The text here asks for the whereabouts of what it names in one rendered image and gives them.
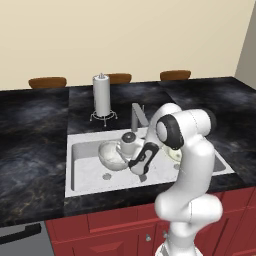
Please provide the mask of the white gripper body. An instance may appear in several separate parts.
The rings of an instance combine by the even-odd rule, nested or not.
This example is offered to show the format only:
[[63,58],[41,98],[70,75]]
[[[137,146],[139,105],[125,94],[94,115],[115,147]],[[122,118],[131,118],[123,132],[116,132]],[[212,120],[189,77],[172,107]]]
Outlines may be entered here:
[[130,160],[134,160],[135,159],[135,156],[132,154],[132,155],[127,155],[125,153],[123,153],[121,150],[117,149],[117,152],[118,154],[121,156],[121,158],[124,160],[124,161],[127,161],[129,162]]

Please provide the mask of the clear glass bowl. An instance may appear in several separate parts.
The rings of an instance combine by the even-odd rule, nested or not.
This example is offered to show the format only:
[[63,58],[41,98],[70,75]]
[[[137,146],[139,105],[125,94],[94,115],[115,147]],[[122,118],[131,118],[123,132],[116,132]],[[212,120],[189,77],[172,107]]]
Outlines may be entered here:
[[128,161],[119,154],[115,140],[102,142],[98,148],[100,162],[111,171],[122,171],[128,167]]

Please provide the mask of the grey sink tap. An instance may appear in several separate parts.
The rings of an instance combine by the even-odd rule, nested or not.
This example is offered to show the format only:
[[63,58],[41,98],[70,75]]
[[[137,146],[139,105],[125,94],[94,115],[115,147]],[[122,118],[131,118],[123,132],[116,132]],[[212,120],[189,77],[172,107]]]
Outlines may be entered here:
[[147,127],[148,125],[149,122],[143,108],[138,103],[133,103],[131,110],[131,130],[136,132],[139,126]]

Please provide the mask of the white double basin sink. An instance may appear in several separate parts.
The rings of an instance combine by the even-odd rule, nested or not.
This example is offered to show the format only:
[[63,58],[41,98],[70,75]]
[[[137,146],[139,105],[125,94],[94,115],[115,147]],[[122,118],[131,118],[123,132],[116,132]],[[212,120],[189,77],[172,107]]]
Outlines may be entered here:
[[[164,147],[167,146],[155,134],[148,135],[145,128],[138,129],[131,143],[121,140],[126,132],[123,129],[68,137],[66,197],[165,183],[173,183],[177,190],[198,197],[206,193],[212,177],[233,172],[203,137],[198,138],[197,145],[181,150],[182,159],[178,163],[166,155]],[[155,155],[146,152],[145,162],[149,164],[149,171],[134,173],[129,167],[122,171],[107,169],[99,160],[98,148],[102,142],[111,140],[119,142],[117,149],[135,157],[148,142],[156,144],[159,150]]]

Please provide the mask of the pale green bowl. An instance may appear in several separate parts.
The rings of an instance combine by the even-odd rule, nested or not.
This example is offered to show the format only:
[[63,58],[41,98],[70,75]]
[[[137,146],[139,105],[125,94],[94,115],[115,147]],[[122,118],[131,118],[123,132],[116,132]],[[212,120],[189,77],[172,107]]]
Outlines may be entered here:
[[168,157],[170,157],[173,161],[180,163],[182,159],[181,150],[173,150],[169,147],[164,147],[164,151]]

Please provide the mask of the red drawer front panel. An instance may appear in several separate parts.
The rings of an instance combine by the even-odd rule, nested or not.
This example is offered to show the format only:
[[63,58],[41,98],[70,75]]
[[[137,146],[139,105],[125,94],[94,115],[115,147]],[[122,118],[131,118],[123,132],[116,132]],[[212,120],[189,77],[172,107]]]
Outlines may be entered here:
[[140,221],[154,219],[157,219],[154,204],[119,208],[87,215],[88,226],[91,233],[125,227]]

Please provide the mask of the white paper towel roll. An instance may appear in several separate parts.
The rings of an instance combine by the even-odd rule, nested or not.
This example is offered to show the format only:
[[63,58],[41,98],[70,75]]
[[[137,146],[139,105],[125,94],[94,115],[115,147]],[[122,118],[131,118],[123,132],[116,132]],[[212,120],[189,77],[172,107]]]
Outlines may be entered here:
[[107,75],[100,73],[93,77],[94,107],[99,117],[110,114],[110,79]]

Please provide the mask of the red cupboard door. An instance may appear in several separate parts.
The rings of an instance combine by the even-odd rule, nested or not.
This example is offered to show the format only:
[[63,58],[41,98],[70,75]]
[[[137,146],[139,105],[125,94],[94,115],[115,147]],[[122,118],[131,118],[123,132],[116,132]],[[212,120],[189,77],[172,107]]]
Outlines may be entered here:
[[[155,235],[155,256],[169,256],[167,249],[167,241],[169,237],[169,226],[170,223],[166,221],[161,221],[157,224],[156,227],[156,235]],[[168,237],[164,239],[162,237],[162,232],[166,231],[168,233]]]
[[[152,256],[155,225],[149,224],[124,231],[77,240],[72,256]],[[146,241],[149,234],[151,241]]]

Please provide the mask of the red cupboard run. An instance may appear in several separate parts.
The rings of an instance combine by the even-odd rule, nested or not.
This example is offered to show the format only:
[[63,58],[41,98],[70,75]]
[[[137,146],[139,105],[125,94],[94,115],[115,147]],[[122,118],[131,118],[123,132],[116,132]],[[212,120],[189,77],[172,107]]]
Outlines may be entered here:
[[232,243],[255,190],[255,187],[249,187],[214,193],[222,203],[223,215],[196,236],[195,245],[203,256],[232,256]]

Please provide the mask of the grey dishwasher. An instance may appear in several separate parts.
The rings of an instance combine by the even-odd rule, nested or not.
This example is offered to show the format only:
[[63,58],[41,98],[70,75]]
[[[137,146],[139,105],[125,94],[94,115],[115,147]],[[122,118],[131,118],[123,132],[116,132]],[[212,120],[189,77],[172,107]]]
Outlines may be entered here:
[[39,234],[0,245],[0,256],[55,256],[44,222],[40,225]]

